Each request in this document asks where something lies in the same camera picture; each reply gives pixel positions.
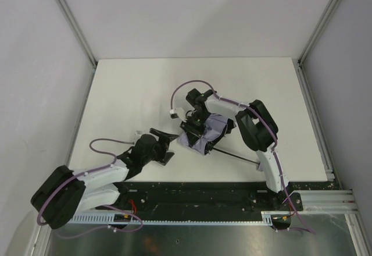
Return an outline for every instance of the metal rod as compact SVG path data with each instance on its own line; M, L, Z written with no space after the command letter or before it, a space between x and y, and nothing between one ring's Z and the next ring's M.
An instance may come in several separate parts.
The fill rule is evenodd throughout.
M325 8L320 20L318 21L310 39L308 40L305 49L302 51L301 56L299 58L300 65L303 65L304 61L306 60L309 52L315 46L317 40L320 38L320 35L324 31L327 23L330 21L332 15L334 14L336 8L338 7L341 0L330 0Z
M31 256L46 255L51 232L52 229L49 226L40 227L39 234L35 244L33 245L33 250L31 251Z
M140 224L137 221L113 221L115 214L118 212L79 212L75 214L68 224L113 224L126 225ZM262 221L155 221L155 220L143 220L145 225L164 225L164 226L179 226L179 225L196 225L196 226L272 226L271 216L269 214L261 213Z
M87 58L91 62L93 68L96 68L97 61L94 58L93 53L91 51L91 48L89 47L89 45L87 43L87 40L85 39L85 37L83 35L83 32L79 28L79 25L77 24L77 21L76 21L75 17L73 16L69 6L67 5L66 0L56 0L56 2L58 4L58 6L60 7L63 15L65 16L69 26L71 27L72 32L74 33L77 41L81 45L85 55L87 56Z
M358 256L372 255L371 245L364 224L361 223L360 214L345 214L350 236L353 240L354 248Z
M318 111L316 109L313 94L311 92L308 80L306 78L305 71L303 70L303 65L300 66L298 62L294 61L294 67L295 67L298 82L299 82L299 85L302 91L303 99L305 100L305 105L309 113L310 121L313 126L314 135L317 139L317 145L321 153L321 158L322 158L322 161L325 167L325 171L328 171L328 170L332 171L333 173L336 174L336 179L337 179L338 176L332 164L332 157L330 154L330 150L328 148L326 137L324 136L323 128L320 122Z
M229 153L229 152L224 151L224 150L220 150L220 149L215 148L215 147L213 147L213 150L218 151L218 152L220 152L220 153L224 153L224 154L230 155L230 156L235 157L235 158L238 158L238 159L240 159L240 160L243 160L243 161L249 162L249 163L251 163L251 164L254 164L255 166L259 166L259 165L260 165L260 163L258 163L258 162L256 162L256 161L253 161L253 160L250 160L250 159L246 159L246 158L243 158L243 157L237 156L237 155L235 155L235 154Z

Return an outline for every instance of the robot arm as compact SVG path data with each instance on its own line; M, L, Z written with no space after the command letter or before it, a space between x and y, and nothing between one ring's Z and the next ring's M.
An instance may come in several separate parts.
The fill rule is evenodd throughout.
M237 123L244 143L247 147L256 151L258 155L266 177L267 187L275 193L283 190L278 166L271 152L274 145L273 138L250 110L219 100L214 96L212 90L202 94L198 90L193 89L187 94L186 100L195 109L191 116L186 116L182 109L171 110L170 113L172 118L180 115L183 120L181 127L185 132L189 133L189 137L202 137L205 128L204 123L211 114L224 116ZM276 135L278 127L265 105L261 101L256 100L250 103L249 106L264 119L271 131ZM285 187L287 187L288 179L285 175L283 175L283 179Z
M32 205L40 212L47 203L41 216L52 229L57 229L76 212L114 204L120 192L113 183L139 174L150 161L165 166L174 155L168 152L168 148L178 135L155 129L150 129L150 133L158 139L151 134L141 135L134 146L117 157L120 161L111 165L94 170L70 170L67 166L56 168L33 195Z

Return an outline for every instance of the fabric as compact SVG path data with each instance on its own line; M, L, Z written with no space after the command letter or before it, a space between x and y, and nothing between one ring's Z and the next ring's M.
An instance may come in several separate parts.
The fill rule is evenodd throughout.
M211 114L205 121L205 130L203 136L191 147L193 150L198 151L199 153L205 155L205 146L208 142L218 138L224 128L227 125L228 118L217 115L215 113ZM181 134L178 138L178 142L181 145L190 147L187 135L185 132Z

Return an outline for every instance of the white table surface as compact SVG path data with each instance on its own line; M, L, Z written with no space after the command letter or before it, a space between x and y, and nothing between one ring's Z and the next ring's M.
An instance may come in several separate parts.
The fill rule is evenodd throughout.
M179 119L170 119L170 96L181 83L202 79L220 95L237 101L260 99L276 121L278 151L291 181L327 180L321 155L291 58L182 58L100 60L85 107L70 168L102 165L112 159L92 152L88 144L99 137L132 140L136 130L151 127L180 134ZM191 109L185 100L189 90L207 90L201 83L178 91L175 107ZM121 154L129 146L96 143L96 148ZM238 128L216 147L257 160L243 143ZM133 181L157 182L256 182L264 174L249 163L213 151L199 155L178 142L176 154L162 166L150 162Z

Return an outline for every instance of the white wall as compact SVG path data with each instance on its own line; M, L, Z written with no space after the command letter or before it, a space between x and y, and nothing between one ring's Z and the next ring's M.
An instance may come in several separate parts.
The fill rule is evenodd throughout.
M372 0L342 0L305 63L335 167L372 239Z
M0 255L27 246L30 198L65 163L91 74L55 0L0 0Z
M329 0L67 0L102 58L298 58Z

